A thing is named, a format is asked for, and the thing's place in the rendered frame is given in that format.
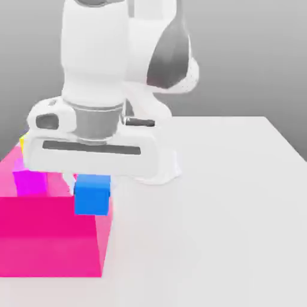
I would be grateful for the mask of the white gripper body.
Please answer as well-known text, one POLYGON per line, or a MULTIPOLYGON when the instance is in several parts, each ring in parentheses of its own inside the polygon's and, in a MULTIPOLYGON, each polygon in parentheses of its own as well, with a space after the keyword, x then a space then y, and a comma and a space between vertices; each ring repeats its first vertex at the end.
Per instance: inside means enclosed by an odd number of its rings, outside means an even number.
POLYGON ((33 171, 152 177, 158 168, 155 139, 117 134, 103 145, 84 145, 54 136, 28 134, 25 166, 33 171))

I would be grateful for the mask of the small blue cube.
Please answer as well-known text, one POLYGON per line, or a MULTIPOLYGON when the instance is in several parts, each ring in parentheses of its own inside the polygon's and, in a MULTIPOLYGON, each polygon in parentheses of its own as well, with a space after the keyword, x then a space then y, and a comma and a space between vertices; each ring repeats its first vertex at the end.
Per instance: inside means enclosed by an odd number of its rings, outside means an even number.
POLYGON ((74 186, 74 211, 77 215, 107 216, 111 176, 80 174, 74 186))

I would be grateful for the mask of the small magenta cube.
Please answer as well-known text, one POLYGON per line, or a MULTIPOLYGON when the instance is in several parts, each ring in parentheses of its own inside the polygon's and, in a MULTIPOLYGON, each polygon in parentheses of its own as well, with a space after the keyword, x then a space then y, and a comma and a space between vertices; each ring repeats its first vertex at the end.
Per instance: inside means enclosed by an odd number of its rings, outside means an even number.
POLYGON ((47 193, 47 174, 29 170, 13 171, 18 196, 45 195, 47 193))

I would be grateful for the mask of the small yellow cube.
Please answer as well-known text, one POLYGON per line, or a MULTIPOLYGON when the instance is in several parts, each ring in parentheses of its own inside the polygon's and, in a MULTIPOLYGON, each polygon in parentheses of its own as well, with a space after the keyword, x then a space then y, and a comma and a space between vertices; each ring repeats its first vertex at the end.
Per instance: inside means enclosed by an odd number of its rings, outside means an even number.
POLYGON ((20 143, 20 148, 21 148, 22 154, 24 154, 24 152, 25 152, 25 144, 27 144, 28 138, 29 138, 29 133, 25 133, 19 139, 19 143, 20 143))

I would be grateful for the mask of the large pink box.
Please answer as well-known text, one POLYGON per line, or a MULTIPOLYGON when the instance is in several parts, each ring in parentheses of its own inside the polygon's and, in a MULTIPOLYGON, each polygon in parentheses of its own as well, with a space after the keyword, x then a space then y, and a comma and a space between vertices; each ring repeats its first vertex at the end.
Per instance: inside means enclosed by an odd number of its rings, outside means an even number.
POLYGON ((59 173, 47 175, 46 195, 17 195, 16 145, 0 161, 0 277, 100 278, 113 214, 76 215, 59 173))

